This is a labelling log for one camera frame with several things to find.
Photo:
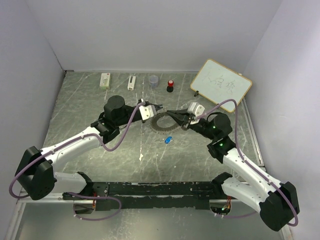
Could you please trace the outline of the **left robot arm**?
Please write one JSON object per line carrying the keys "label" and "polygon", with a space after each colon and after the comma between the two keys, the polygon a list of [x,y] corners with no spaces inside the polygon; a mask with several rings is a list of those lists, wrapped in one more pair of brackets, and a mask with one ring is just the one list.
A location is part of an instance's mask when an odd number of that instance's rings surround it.
{"label": "left robot arm", "polygon": [[60,143],[38,149],[29,147],[23,154],[15,176],[9,185],[9,194],[19,199],[13,192],[15,182],[19,182],[27,196],[37,201],[50,193],[75,193],[81,199],[89,199],[94,192],[92,180],[83,172],[63,173],[61,169],[71,160],[92,149],[103,147],[108,152],[116,150],[118,143],[108,148],[107,143],[120,134],[124,126],[126,136],[131,123],[151,119],[161,110],[161,104],[153,104],[140,99],[136,106],[126,105],[120,95],[112,96],[103,107],[97,120],[80,133]]}

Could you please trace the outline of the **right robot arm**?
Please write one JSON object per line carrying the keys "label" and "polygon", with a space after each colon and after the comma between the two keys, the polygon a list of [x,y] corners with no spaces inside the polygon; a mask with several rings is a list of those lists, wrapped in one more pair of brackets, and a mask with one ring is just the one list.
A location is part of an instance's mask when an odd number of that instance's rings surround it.
{"label": "right robot arm", "polygon": [[193,130],[210,139],[211,143],[207,145],[210,155],[246,181],[241,183],[231,174],[220,174],[212,186],[216,198],[229,196],[240,200],[259,213],[262,221],[273,231],[279,231],[285,225],[298,225],[300,207],[295,186],[272,177],[242,152],[238,141],[229,137],[233,128],[226,114],[214,112],[210,114],[212,119],[197,119],[187,109],[168,110],[166,113],[183,129]]}

